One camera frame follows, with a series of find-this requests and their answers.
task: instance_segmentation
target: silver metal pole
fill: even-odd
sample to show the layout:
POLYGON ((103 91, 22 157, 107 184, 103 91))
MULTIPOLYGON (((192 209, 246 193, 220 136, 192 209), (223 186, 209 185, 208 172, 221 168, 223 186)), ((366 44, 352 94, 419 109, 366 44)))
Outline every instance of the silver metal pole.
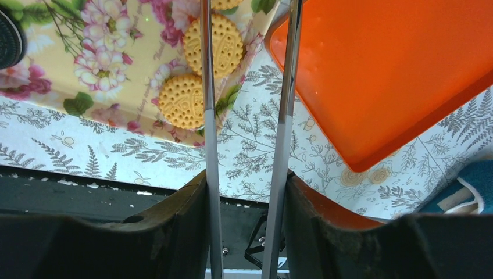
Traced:
POLYGON ((214 71, 212 65, 212 31, 210 0, 201 0, 202 86, 205 121, 205 173, 209 195, 210 269, 213 279, 222 279, 223 242, 219 208, 219 161, 217 159, 214 71))
POLYGON ((284 63, 281 106, 277 122, 276 149, 267 215, 267 231, 263 254, 262 279, 277 276, 277 264, 283 224, 284 192, 290 158, 292 116, 294 108, 295 80, 298 64, 299 38, 303 0, 290 0, 290 19, 284 63))

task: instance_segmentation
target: yellow floral tray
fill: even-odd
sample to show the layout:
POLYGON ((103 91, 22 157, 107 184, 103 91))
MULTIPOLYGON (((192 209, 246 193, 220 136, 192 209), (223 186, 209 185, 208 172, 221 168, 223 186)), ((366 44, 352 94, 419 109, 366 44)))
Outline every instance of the yellow floral tray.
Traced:
MULTIPOLYGON (((232 108, 278 0, 244 0, 221 13, 241 32, 246 54, 216 80, 218 131, 232 108)), ((191 73, 182 36, 199 0, 2 0, 26 32, 26 57, 0 71, 0 95, 188 146, 203 130, 167 123, 157 97, 173 75, 191 73)))

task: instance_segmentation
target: pink flower print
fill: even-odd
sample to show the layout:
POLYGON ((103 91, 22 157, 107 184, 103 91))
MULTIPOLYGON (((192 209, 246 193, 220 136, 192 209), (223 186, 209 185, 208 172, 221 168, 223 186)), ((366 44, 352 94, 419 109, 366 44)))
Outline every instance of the pink flower print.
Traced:
POLYGON ((96 52, 96 49, 94 48, 92 41, 88 38, 82 40, 82 47, 90 52, 96 52))
POLYGON ((24 59, 13 67, 0 70, 0 87, 17 88, 26 85, 30 76, 29 60, 24 59))
POLYGON ((76 57, 74 73, 82 85, 91 91, 109 91, 125 81, 127 66, 123 54, 99 47, 95 52, 87 49, 76 57))
POLYGON ((29 85, 22 85, 21 87, 23 86, 26 86, 26 89, 30 92, 36 92, 41 95, 44 95, 51 91, 51 81, 45 80, 43 78, 35 78, 31 80, 31 83, 29 85))
POLYGON ((160 24, 166 24, 168 21, 172 20, 170 15, 172 11, 173 1, 172 0, 150 0, 141 1, 141 3, 151 3, 152 13, 154 17, 160 24))
POLYGON ((187 31, 190 23, 200 15, 199 0, 178 0, 173 1, 171 17, 174 27, 182 32, 187 31))
POLYGON ((0 89, 0 96, 4 96, 12 100, 24 101, 31 97, 31 90, 27 85, 21 85, 17 88, 5 88, 0 89))
POLYGON ((132 120, 127 123, 127 131, 143 135, 144 132, 142 132, 139 129, 140 129, 140 123, 137 122, 136 120, 132 120))
POLYGON ((29 65, 29 60, 14 67, 0 71, 0 96, 23 101, 31 97, 31 93, 46 94, 51 91, 51 81, 41 78, 45 71, 38 65, 29 65))
POLYGON ((95 47, 104 45, 114 51, 125 46, 132 22, 127 6, 119 0, 91 0, 81 16, 87 23, 83 34, 94 42, 95 47))
POLYGON ((126 54, 125 52, 122 53, 122 58, 123 58, 123 63, 125 63, 127 65, 132 65, 132 63, 134 63, 132 58, 130 58, 130 56, 128 54, 126 54))
POLYGON ((173 48, 181 43, 183 32, 174 27, 174 21, 170 20, 165 24, 165 29, 161 32, 161 39, 173 48))
POLYGON ((163 128, 171 134, 175 142, 182 142, 186 138, 192 136, 192 131, 185 130, 182 128, 177 128, 170 123, 163 123, 163 128))
POLYGON ((113 127, 124 127, 127 124, 127 119, 119 111, 119 104, 113 104, 107 109, 95 109, 91 112, 94 120, 108 124, 113 127))
POLYGON ((39 65, 31 64, 29 66, 29 80, 35 80, 45 75, 45 70, 39 65))
POLYGON ((245 36, 244 42, 245 42, 245 50, 246 54, 243 60, 241 61, 239 68, 244 69, 245 67, 248 67, 255 55, 259 53, 262 50, 262 44, 263 44, 263 37, 261 33, 257 32, 253 27, 249 27, 246 31, 244 31, 245 36))

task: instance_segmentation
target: tablecloth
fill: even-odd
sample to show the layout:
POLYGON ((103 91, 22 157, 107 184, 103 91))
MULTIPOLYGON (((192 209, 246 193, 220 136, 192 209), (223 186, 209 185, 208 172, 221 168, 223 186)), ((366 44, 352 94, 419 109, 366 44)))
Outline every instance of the tablecloth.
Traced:
MULTIPOLYGON (((281 80, 263 49, 219 135, 223 196, 268 202, 281 80)), ((313 189, 356 213, 396 218, 446 186, 469 162, 492 156, 492 99, 486 90, 364 173, 344 165, 296 100, 289 166, 313 189)), ((4 165, 179 189, 205 168, 204 155, 202 148, 0 97, 4 165)))

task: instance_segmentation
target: embossed cookie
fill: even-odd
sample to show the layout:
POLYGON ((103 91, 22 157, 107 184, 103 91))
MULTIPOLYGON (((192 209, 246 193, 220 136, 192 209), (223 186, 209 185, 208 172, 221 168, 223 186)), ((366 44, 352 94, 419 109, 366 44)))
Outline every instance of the embossed cookie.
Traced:
MULTIPOLYGON (((214 78, 232 73, 243 57, 243 42, 234 23, 222 15, 211 15, 214 78)), ((202 75, 200 19, 194 20, 183 36, 185 58, 190 68, 202 75)))
POLYGON ((202 79, 183 74, 165 82, 159 94, 159 109, 174 126, 197 129, 203 126, 202 79))
POLYGON ((229 10, 238 6, 241 2, 243 0, 211 0, 210 5, 213 10, 229 10))

